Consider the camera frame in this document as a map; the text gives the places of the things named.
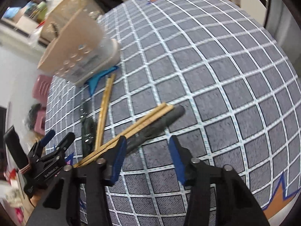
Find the metal spoon black handle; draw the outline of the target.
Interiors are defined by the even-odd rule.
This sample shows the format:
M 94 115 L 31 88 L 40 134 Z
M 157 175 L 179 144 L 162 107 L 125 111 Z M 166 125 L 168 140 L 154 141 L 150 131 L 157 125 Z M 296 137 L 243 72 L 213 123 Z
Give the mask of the metal spoon black handle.
M 175 123 L 185 114 L 185 108 L 182 105 L 176 105 L 172 110 L 151 123 L 133 137 L 128 139 L 127 155 L 134 152 L 140 145 L 151 140 L 164 132 L 164 130 Z
M 82 133 L 83 157 L 88 156 L 95 148 L 95 122 L 92 117 L 88 117 L 89 103 L 82 102 L 80 108 L 80 121 Z

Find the wooden chopstick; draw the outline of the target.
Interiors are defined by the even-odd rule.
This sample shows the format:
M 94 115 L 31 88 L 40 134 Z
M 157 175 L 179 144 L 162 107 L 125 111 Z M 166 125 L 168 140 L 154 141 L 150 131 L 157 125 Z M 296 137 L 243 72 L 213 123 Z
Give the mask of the wooden chopstick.
M 125 136 L 126 138 L 130 138 L 140 132 L 145 127 L 149 126 L 159 118 L 161 118 L 163 115 L 168 113 L 173 109 L 173 105 L 169 105 L 166 103 L 162 103 L 156 108 L 152 109 L 150 113 L 144 115 L 141 117 L 136 123 L 122 131 L 120 134 L 118 134 L 116 137 L 105 143 L 104 145 L 100 146 L 96 151 L 89 154 L 86 158 L 81 160 L 80 162 L 77 162 L 75 165 L 73 165 L 74 168 L 82 167 L 84 165 L 87 165 L 97 159 L 101 154 L 106 152 L 107 150 L 113 148 L 116 146 L 117 141 L 121 136 Z
M 126 138 L 132 143 L 128 147 L 128 151 L 130 152 L 135 148 L 135 146 L 140 145 L 148 139 L 151 139 L 156 135 L 157 132 L 162 132 L 167 126 L 175 122 L 175 120 L 177 120 L 181 115 L 183 115 L 182 107 L 162 103 L 138 119 L 134 124 L 123 130 L 116 137 L 99 146 L 87 157 L 73 165 L 73 167 L 79 168 L 88 165 L 109 149 L 114 148 L 121 137 Z

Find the patterned yellow chopstick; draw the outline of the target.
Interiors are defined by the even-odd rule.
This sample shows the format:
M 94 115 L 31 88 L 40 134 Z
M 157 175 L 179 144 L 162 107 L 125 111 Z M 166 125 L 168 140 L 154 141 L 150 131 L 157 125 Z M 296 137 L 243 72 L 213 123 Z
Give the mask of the patterned yellow chopstick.
M 98 116 L 98 123 L 97 123 L 97 132 L 96 132 L 96 140 L 95 140 L 95 151 L 100 148 L 100 146 L 103 143 L 103 136 L 104 136 L 104 128 L 106 123 L 106 117 L 107 117 L 107 111 L 109 106 L 109 100 L 113 88 L 113 83 L 115 80 L 116 74 L 110 75 L 110 77 L 107 79 L 106 87 L 104 90 L 104 94 L 102 97 L 102 102 L 100 106 L 100 113 Z

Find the short pink plastic stool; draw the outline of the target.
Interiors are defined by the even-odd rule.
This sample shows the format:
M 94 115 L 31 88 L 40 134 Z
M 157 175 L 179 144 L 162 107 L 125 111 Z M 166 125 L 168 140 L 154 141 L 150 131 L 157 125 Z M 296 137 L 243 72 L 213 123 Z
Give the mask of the short pink plastic stool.
M 34 131 L 40 135 L 45 135 L 45 119 L 46 119 L 46 110 L 45 109 L 39 110 L 37 112 Z

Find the tall pink plastic stool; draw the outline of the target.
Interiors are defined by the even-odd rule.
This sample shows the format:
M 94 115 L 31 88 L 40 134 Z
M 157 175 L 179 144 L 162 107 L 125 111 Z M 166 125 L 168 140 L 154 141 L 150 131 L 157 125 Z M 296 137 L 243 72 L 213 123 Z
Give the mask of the tall pink plastic stool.
M 52 76 L 38 75 L 38 78 L 34 84 L 32 97 L 38 100 L 43 107 L 47 106 L 47 98 L 51 83 Z

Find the beige plastic utensil holder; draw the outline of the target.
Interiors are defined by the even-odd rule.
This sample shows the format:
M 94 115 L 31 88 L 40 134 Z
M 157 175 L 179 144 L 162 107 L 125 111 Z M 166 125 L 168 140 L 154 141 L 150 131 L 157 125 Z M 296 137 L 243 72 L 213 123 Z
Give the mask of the beige plastic utensil holder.
M 83 85 L 97 73 L 116 66 L 120 45 L 97 19 L 104 14 L 94 0 L 62 0 L 45 19 L 40 36 L 49 42 L 38 69 Z

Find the blue checkered tablecloth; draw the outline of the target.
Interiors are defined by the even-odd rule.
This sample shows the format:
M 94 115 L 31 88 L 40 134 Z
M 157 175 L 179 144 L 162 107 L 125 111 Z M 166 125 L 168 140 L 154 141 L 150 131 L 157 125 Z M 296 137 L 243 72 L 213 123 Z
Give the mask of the blue checkered tablecloth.
M 282 48 L 227 0 L 128 0 L 99 18 L 120 43 L 104 141 L 161 103 L 185 114 L 125 158 L 106 190 L 114 225 L 182 225 L 190 191 L 176 135 L 207 164 L 233 166 L 272 216 L 300 191 L 300 81 Z

